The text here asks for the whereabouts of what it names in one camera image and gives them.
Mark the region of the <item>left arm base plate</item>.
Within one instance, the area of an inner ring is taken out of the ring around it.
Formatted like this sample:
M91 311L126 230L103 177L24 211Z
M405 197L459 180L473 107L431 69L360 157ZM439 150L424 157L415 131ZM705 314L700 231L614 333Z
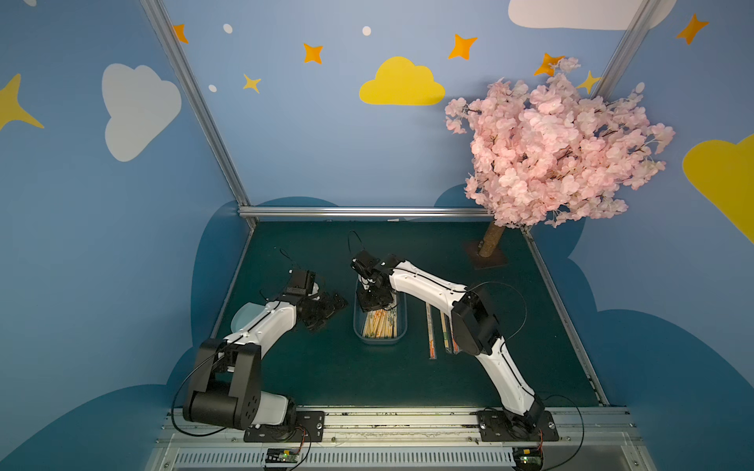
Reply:
M326 414L323 410L297 410L279 425L254 425L243 434L245 443L321 443Z

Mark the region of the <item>red striped chopsticks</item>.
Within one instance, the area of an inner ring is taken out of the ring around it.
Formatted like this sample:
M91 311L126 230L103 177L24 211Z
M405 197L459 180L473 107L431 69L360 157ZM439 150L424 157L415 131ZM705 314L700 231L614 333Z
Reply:
M456 341L456 336L454 332L451 332L451 345L453 349L453 354L458 355L461 352L461 350L459 349L459 345Z

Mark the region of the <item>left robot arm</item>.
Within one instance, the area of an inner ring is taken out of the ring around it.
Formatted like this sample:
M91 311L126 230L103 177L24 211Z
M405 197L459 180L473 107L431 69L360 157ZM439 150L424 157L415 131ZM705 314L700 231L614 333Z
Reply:
M222 430L293 431L294 402L262 390L263 358L298 322L316 331L348 306L341 294L324 292L314 272L292 270L282 292L241 330L199 347L194 368L181 385L186 391L184 420Z

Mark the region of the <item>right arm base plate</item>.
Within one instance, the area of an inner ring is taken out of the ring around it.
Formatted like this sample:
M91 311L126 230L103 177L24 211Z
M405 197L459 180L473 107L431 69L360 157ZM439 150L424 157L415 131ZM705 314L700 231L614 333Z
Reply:
M558 442L560 435L552 414L543 411L535 423L506 410L485 408L475 412L481 440L502 442Z

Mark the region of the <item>clear plastic storage box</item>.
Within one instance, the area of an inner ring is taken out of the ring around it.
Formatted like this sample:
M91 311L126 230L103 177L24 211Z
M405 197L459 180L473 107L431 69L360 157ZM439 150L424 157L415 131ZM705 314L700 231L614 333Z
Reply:
M353 332L366 345L396 345L408 331L408 302L405 294L394 294L392 304L386 309L365 311L361 308L359 295L363 283L355 283L353 302Z

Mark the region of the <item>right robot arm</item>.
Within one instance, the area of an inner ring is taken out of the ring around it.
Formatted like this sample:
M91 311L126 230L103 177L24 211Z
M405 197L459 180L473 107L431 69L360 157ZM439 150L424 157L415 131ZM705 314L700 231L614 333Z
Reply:
M399 294L408 294L445 315L459 349L480 362L496 388L509 433L522 441L540 434L545 406L520 374L481 288L443 280L394 255L380 260L365 250L351 259L351 268L359 275L362 310L388 308Z

